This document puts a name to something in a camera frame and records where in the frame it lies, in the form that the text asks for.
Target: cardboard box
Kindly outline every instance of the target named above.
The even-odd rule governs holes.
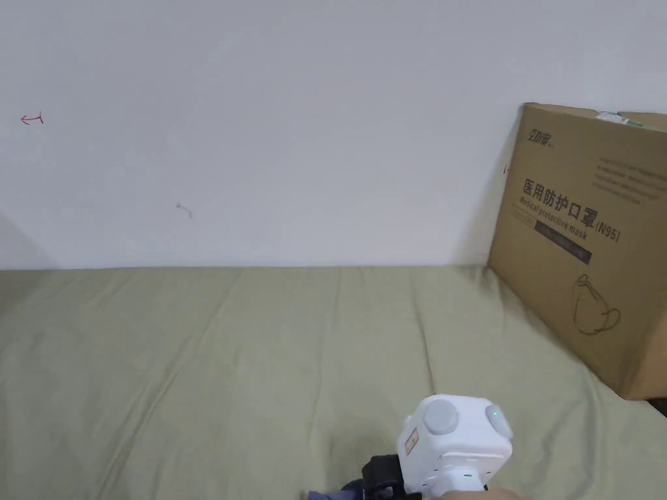
[[[667,396],[667,115],[526,104],[489,266],[619,395]]]

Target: chinese characters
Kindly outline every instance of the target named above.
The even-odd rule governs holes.
[[[536,183],[532,179],[526,178],[524,181],[524,193],[536,198],[548,207],[553,207],[554,210],[560,212],[563,209],[568,209],[568,216],[575,220],[581,220],[586,227],[593,227],[595,218],[598,216],[598,211],[586,207],[584,214],[579,218],[582,206],[578,203],[570,201],[565,195],[555,192],[553,189],[545,188],[542,184]]]

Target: bed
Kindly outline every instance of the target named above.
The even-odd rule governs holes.
[[[536,499],[664,497],[667,419],[482,267],[0,273],[0,497],[297,499],[440,392],[499,403]]]

